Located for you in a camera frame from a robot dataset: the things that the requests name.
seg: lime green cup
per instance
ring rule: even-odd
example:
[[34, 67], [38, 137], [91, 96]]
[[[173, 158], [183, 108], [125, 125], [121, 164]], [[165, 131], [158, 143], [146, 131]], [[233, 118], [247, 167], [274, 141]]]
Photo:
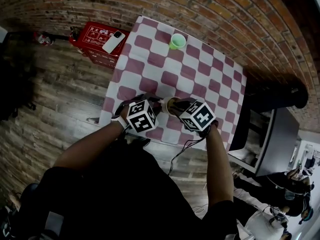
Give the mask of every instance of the lime green cup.
[[180, 49], [186, 45], [186, 38], [182, 34], [173, 34], [169, 43], [169, 48], [172, 50]]

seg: black cable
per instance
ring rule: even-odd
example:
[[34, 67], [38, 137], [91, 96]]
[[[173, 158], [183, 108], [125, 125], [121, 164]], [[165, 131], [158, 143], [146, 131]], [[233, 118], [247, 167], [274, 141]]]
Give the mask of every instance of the black cable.
[[192, 147], [193, 145], [195, 145], [195, 144], [197, 144], [197, 143], [199, 143], [199, 142], [202, 142], [206, 137], [207, 137], [207, 136], [204, 136], [204, 137], [202, 137], [201, 139], [196, 139], [196, 140], [188, 139], [188, 140], [184, 143], [182, 150], [181, 150], [174, 158], [171, 159], [171, 162], [170, 162], [171, 165], [170, 165], [170, 170], [169, 170], [168, 176], [171, 174], [171, 172], [172, 172], [172, 170], [173, 170], [173, 168], [174, 168], [174, 160], [175, 160], [181, 153], [183, 153], [187, 148], [190, 148], [190, 147]]

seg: smartphone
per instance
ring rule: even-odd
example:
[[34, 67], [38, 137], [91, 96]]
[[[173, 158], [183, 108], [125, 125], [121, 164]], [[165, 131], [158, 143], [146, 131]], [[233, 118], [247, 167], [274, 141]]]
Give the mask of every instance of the smartphone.
[[120, 31], [116, 31], [113, 36], [109, 38], [108, 41], [102, 46], [108, 54], [112, 53], [112, 51], [117, 47], [118, 44], [126, 37], [126, 35]]

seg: red cardboard box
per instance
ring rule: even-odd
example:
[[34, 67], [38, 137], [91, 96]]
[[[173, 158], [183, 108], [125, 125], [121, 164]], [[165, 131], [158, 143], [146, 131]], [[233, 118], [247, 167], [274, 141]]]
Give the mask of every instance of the red cardboard box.
[[[125, 38], [111, 53], [107, 53], [102, 46], [116, 31], [125, 34]], [[83, 51], [94, 64], [114, 69], [129, 33], [116, 27], [88, 21], [79, 38], [72, 44]]]

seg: checkered tablecloth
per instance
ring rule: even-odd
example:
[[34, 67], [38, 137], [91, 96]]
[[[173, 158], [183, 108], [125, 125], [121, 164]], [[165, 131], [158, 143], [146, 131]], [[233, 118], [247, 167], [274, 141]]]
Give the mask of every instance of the checkered tablecloth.
[[[186, 38], [184, 48], [169, 49], [174, 33]], [[99, 123], [111, 121], [122, 101], [143, 93], [159, 97], [193, 97], [206, 101], [219, 121], [218, 130], [229, 150], [237, 127], [247, 77], [243, 68], [216, 49], [156, 20], [139, 16], [123, 47], [107, 89]], [[137, 135], [154, 141], [183, 145], [197, 140], [178, 118], [161, 112], [156, 129]], [[194, 148], [206, 149], [205, 141]]]

